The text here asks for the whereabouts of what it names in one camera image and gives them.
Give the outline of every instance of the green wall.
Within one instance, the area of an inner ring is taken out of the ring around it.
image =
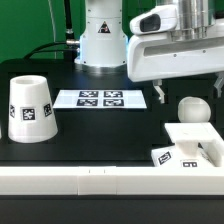
[[[70,0],[73,28],[76,37],[85,28],[84,0]],[[142,0],[143,11],[155,5],[156,0]],[[216,10],[224,9],[223,0],[215,0]],[[63,0],[52,0],[55,14],[57,40],[65,39]],[[131,36],[129,21],[139,14],[138,0],[123,0],[123,29]],[[26,53],[45,43],[53,42],[53,32],[48,0],[0,0],[0,62],[21,58]],[[35,57],[53,58],[54,54]]]

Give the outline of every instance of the white base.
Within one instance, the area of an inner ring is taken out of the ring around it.
[[[0,168],[0,195],[224,195],[223,186],[223,168]]]

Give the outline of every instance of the white paper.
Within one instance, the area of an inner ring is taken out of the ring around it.
[[[55,109],[146,109],[141,90],[60,90]]]

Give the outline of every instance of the black table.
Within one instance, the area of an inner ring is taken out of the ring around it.
[[[19,144],[7,135],[9,80],[42,75],[54,102],[60,89],[142,90],[147,109],[55,110],[59,133],[49,141]],[[63,60],[9,60],[0,65],[0,166],[153,166],[151,150],[171,145],[166,122],[178,122],[180,100],[203,98],[211,123],[224,137],[223,98],[214,97],[214,74],[165,80],[167,103],[152,82],[126,73],[94,75]],[[1,196],[0,223],[222,223],[217,196]]]

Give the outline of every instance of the white sphere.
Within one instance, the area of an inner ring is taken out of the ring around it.
[[[178,118],[183,123],[208,122],[211,109],[207,102],[197,97],[186,97],[178,105]]]

